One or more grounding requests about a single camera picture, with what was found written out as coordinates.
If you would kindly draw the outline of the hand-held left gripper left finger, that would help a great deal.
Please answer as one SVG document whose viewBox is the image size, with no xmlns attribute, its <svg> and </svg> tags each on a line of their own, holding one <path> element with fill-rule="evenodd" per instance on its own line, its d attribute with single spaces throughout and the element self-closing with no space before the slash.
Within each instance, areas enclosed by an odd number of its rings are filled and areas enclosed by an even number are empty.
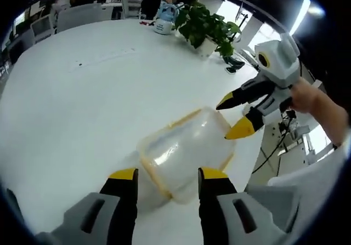
<svg viewBox="0 0 351 245">
<path fill-rule="evenodd" d="M 138 169 L 112 173 L 64 213 L 63 223 L 35 236 L 39 244 L 132 244 L 137 218 Z"/>
</svg>

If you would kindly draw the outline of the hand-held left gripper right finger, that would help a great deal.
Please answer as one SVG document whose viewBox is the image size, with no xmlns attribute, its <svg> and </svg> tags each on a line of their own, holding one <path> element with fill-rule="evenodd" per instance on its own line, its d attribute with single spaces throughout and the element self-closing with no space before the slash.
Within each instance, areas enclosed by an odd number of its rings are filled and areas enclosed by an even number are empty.
<svg viewBox="0 0 351 245">
<path fill-rule="evenodd" d="M 198 169 L 199 217 L 204 244 L 283 244 L 287 233 L 272 213 L 228 176 L 210 167 Z"/>
</svg>

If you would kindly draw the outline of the person's right hand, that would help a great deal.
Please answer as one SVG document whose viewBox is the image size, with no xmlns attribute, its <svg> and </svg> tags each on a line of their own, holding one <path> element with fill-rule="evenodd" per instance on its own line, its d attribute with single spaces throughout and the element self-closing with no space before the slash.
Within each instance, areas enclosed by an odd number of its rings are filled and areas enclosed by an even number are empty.
<svg viewBox="0 0 351 245">
<path fill-rule="evenodd" d="M 291 87 L 291 108 L 301 113 L 310 113 L 323 92 L 300 77 Z"/>
</svg>

